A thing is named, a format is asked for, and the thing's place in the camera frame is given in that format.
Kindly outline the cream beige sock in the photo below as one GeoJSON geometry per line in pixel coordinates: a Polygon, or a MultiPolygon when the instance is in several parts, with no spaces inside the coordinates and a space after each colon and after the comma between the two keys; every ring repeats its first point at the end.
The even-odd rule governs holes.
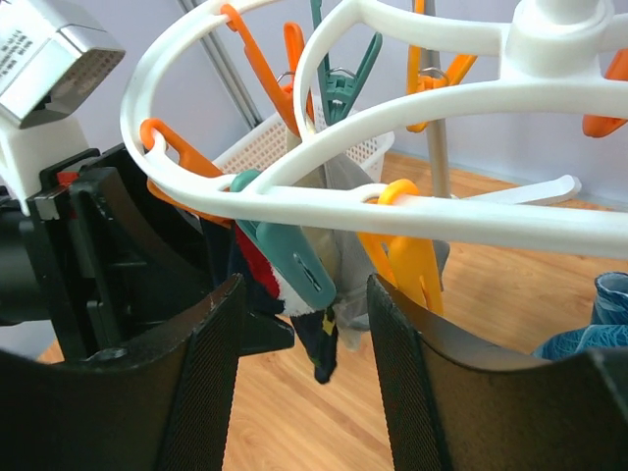
{"type": "MultiPolygon", "coordinates": [[[[306,187],[325,188],[325,174],[323,166],[324,164],[314,171],[310,172],[307,176],[302,178],[298,182],[298,184],[300,186],[306,187]]],[[[340,257],[336,248],[336,244],[332,241],[332,230],[321,228],[305,228],[303,231],[310,245],[316,251],[318,257],[324,265],[324,268],[328,271],[329,276],[332,278],[332,281],[335,284],[334,276],[336,274],[337,268],[339,267],[340,257]]],[[[329,308],[333,310],[334,314],[335,311],[333,306],[336,300],[337,296],[332,305],[329,306],[329,308]]],[[[351,351],[356,351],[361,344],[361,338],[363,333],[340,330],[337,323],[336,314],[335,319],[339,332],[338,341],[341,341],[347,349],[351,351]]]]}

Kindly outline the teal clothes peg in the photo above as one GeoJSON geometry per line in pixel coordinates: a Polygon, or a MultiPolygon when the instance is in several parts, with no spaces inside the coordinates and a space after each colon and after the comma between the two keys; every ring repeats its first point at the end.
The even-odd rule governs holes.
{"type": "Polygon", "coordinates": [[[301,227],[242,219],[236,223],[311,308],[322,310],[333,303],[335,284],[301,227]]]}

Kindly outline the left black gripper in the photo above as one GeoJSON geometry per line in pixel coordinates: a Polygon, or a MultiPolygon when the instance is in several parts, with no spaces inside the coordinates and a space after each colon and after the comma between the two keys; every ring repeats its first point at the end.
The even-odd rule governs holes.
{"type": "Polygon", "coordinates": [[[89,357],[182,313],[214,287],[202,231],[153,196],[123,145],[1,195],[1,322],[51,322],[64,356],[89,357]]]}

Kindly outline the grey sock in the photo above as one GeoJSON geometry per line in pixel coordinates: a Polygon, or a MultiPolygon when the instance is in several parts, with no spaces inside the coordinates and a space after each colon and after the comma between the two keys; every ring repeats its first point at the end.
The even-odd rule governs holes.
{"type": "MultiPolygon", "coordinates": [[[[326,189],[354,189],[373,180],[345,154],[323,166],[326,189]]],[[[365,333],[370,330],[367,306],[367,281],[375,268],[356,233],[332,230],[332,241],[339,254],[334,276],[337,300],[333,306],[340,330],[365,333]]]]}

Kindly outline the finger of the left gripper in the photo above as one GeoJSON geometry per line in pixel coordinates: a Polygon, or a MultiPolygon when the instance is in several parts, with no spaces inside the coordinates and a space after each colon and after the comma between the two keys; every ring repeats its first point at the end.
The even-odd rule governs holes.
{"type": "Polygon", "coordinates": [[[262,354],[294,347],[294,329],[275,315],[248,312],[242,323],[240,354],[262,354]]]}

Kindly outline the dark navy sock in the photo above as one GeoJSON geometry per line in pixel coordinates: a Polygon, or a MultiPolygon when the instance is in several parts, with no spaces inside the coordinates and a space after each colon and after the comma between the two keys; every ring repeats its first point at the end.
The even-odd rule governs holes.
{"type": "Polygon", "coordinates": [[[232,274],[242,275],[247,308],[272,318],[290,318],[313,364],[315,380],[327,384],[337,368],[339,332],[333,310],[312,310],[238,225],[226,227],[202,219],[200,227],[213,282],[219,285],[232,274]]]}

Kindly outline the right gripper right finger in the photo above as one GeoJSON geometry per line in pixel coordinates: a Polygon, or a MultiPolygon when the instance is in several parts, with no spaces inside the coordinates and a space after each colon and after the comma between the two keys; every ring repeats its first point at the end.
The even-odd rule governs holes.
{"type": "Polygon", "coordinates": [[[370,331],[397,470],[623,470],[627,352],[551,362],[478,338],[378,275],[370,331]]]}

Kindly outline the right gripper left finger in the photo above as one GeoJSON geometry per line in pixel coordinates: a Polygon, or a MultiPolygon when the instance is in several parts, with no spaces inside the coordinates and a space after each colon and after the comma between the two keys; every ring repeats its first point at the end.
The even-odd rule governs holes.
{"type": "Polygon", "coordinates": [[[218,470],[244,316],[233,276],[183,313],[76,362],[1,355],[5,470],[218,470]]]}

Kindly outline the white round clip hanger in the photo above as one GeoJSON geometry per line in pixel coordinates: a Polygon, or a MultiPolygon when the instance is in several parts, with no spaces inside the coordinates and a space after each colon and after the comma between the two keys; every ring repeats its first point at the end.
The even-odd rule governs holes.
{"type": "Polygon", "coordinates": [[[599,56],[627,44],[627,18],[609,1],[522,1],[510,23],[414,14],[379,1],[344,1],[307,42],[295,73],[294,113],[302,143],[244,190],[232,176],[199,177],[172,162],[157,137],[145,150],[141,123],[151,113],[163,74],[193,42],[221,26],[217,1],[202,3],[166,29],[139,59],[124,93],[120,127],[139,169],[188,207],[233,219],[383,235],[416,236],[602,258],[627,255],[622,212],[500,204],[471,199],[404,196],[376,205],[383,187],[304,188],[298,181],[345,149],[377,134],[438,119],[553,112],[623,118],[627,85],[603,77],[599,56]],[[304,102],[319,63],[355,24],[431,50],[499,59],[498,77],[403,96],[312,133],[304,102]]]}

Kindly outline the orange clothes peg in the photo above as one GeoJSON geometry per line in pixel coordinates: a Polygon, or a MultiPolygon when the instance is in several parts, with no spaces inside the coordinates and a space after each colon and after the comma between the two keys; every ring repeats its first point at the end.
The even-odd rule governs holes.
{"type": "MultiPolygon", "coordinates": [[[[180,167],[205,178],[215,178],[223,175],[223,172],[211,161],[207,160],[163,121],[156,118],[144,120],[139,128],[141,142],[146,150],[151,150],[154,146],[155,139],[153,133],[155,131],[158,131],[163,135],[167,146],[172,147],[177,151],[179,155],[178,165],[180,167]]],[[[209,221],[227,229],[229,229],[233,224],[231,219],[203,213],[179,203],[171,196],[167,195],[162,189],[158,188],[151,179],[147,180],[146,187],[153,196],[194,216],[197,216],[202,220],[209,221]]]]}

